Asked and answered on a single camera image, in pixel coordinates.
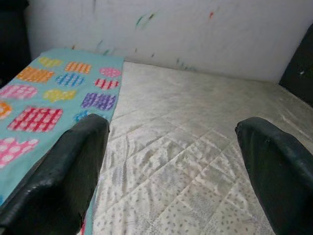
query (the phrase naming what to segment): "white wall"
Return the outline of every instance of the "white wall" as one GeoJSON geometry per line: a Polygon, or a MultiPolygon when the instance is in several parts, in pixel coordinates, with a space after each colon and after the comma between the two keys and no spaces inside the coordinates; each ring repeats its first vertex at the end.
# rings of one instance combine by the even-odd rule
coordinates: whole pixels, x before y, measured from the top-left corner
{"type": "Polygon", "coordinates": [[[277,82],[313,23],[313,0],[30,0],[26,20],[33,57],[75,45],[277,82]]]}

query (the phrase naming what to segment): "quilted pattern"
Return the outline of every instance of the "quilted pattern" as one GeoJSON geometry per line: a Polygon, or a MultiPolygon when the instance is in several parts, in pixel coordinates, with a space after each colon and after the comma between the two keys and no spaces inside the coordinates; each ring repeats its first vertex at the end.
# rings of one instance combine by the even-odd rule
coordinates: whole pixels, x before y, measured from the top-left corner
{"type": "Polygon", "coordinates": [[[94,234],[273,235],[234,128],[260,116],[312,151],[312,115],[273,84],[125,63],[94,234]]]}

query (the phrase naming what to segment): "wrinkled fabric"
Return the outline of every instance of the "wrinkled fabric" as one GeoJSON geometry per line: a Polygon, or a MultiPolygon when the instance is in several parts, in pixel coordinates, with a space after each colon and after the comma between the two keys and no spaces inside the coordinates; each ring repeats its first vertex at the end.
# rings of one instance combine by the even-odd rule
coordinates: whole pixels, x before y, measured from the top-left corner
{"type": "Polygon", "coordinates": [[[125,63],[94,234],[274,234],[234,131],[251,116],[312,152],[312,108],[278,85],[125,63]]]}

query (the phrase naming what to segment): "teal blanket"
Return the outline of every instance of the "teal blanket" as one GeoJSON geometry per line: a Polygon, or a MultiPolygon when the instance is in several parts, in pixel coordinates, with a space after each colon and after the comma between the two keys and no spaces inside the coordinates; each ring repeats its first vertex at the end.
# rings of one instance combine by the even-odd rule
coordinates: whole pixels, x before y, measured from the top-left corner
{"type": "MultiPolygon", "coordinates": [[[[81,118],[98,114],[111,121],[122,66],[119,57],[52,49],[0,90],[0,204],[81,118]]],[[[92,233],[92,205],[81,234],[92,233]]]]}

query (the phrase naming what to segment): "black furniture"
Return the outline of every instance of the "black furniture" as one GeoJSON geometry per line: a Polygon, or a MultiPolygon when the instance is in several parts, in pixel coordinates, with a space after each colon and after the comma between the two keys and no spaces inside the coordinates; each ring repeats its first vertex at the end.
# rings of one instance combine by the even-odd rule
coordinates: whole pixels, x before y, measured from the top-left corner
{"type": "Polygon", "coordinates": [[[313,107],[313,25],[288,64],[279,85],[313,107]]]}
{"type": "Polygon", "coordinates": [[[251,117],[236,127],[256,196],[278,235],[313,234],[313,156],[292,135],[251,117]]]}
{"type": "Polygon", "coordinates": [[[26,0],[0,0],[0,88],[30,62],[23,10],[26,0]]]}
{"type": "Polygon", "coordinates": [[[95,114],[67,130],[0,207],[0,235],[75,235],[98,182],[109,122],[95,114]]]}

